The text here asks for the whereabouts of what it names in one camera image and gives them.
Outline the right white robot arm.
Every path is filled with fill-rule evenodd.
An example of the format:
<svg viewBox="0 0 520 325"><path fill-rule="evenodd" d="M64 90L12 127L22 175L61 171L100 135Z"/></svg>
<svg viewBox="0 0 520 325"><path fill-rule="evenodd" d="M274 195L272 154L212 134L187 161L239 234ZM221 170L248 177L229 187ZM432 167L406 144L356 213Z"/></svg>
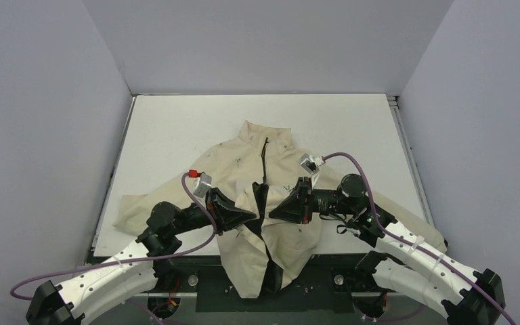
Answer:
<svg viewBox="0 0 520 325"><path fill-rule="evenodd" d="M315 213L340 221L371 246L354 267L354 288L406 295L439 313L448 324L495 324L504 310L498 274L453 260L371 204L359 175L344 176L334 190L315 189L309 177L300 177L269 217L307 224Z"/></svg>

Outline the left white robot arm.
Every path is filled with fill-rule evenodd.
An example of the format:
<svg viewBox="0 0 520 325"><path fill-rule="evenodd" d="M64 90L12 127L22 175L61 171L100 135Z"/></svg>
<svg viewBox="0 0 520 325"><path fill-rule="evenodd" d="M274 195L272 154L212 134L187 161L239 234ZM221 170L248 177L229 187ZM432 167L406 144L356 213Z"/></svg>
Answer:
<svg viewBox="0 0 520 325"><path fill-rule="evenodd" d="M146 229L105 262L59 284L47 281L37 287L26 321L29 324L89 324L127 299L156 288L169 290L175 270L169 260L181 247L177 235L215 225L214 235L255 219L239 209L217 188L205 196L205 206L196 203L181 209L162 201L156 204Z"/></svg>

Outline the beige zip jacket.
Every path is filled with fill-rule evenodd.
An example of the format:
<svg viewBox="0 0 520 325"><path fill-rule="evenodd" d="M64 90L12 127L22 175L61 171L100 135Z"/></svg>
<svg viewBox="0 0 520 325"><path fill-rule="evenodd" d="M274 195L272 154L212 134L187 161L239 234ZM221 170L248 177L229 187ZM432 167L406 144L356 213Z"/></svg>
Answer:
<svg viewBox="0 0 520 325"><path fill-rule="evenodd" d="M252 184L263 182L261 153L264 148L269 187L267 202L261 199L261 203L257 203ZM288 196L297 179L307 176L299 164L299 158L307 153L311 154L308 149L295 147L291 129L244 121L235 138L212 146L190 167L210 175L213 186L230 200L235 200L236 207L256 215L256 219L217 237L221 264L241 298L254 299L262 291L276 293L288 286L301 273L320 243L322 221L317 214L316 220L306 225L268 217L268 213ZM373 190L372 193L380 208L395 215L437 250L447 251L444 237L423 218L380 192ZM181 209L193 203L183 189L181 175L149 194L123 196L113 226L120 232L140 235L147 227L152 209L162 201Z"/></svg>

